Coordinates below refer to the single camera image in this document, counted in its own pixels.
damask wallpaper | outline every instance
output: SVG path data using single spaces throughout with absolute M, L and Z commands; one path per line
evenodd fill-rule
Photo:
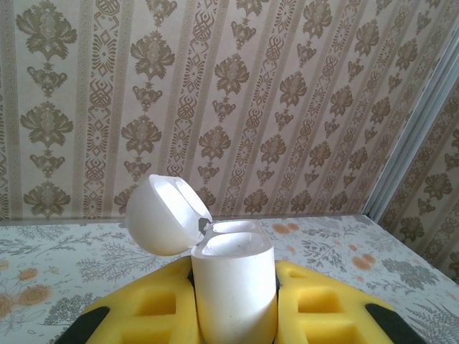
M 214 215 L 358 213 L 456 0 L 2 0 L 0 219 L 121 217 L 150 173 Z
M 459 80 L 380 224 L 459 282 Z

table surface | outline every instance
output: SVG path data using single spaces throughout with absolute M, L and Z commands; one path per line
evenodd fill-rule
M 459 286 L 365 216 L 263 219 L 276 259 L 380 297 L 429 343 L 459 343 Z M 0 227 L 0 343 L 53 343 L 98 297 L 180 256 L 121 223 Z

wall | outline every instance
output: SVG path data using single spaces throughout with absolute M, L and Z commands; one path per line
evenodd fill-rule
M 459 282 L 459 80 L 380 224 Z
M 0 218 L 119 217 L 150 173 L 220 216 L 360 212 L 455 0 L 0 2 Z

white plastic container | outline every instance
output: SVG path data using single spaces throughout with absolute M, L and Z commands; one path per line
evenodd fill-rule
M 202 219 L 209 222 L 205 228 Z M 186 181 L 151 175 L 131 196 L 126 225 L 152 254 L 192 248 L 199 326 L 207 344 L 273 342 L 278 324 L 274 248 L 258 220 L 212 223 Z

flip-top lid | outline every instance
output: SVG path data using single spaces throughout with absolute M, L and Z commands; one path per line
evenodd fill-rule
M 171 256 L 204 239 L 202 227 L 212 216 L 182 178 L 150 175 L 131 195 L 126 226 L 147 252 Z

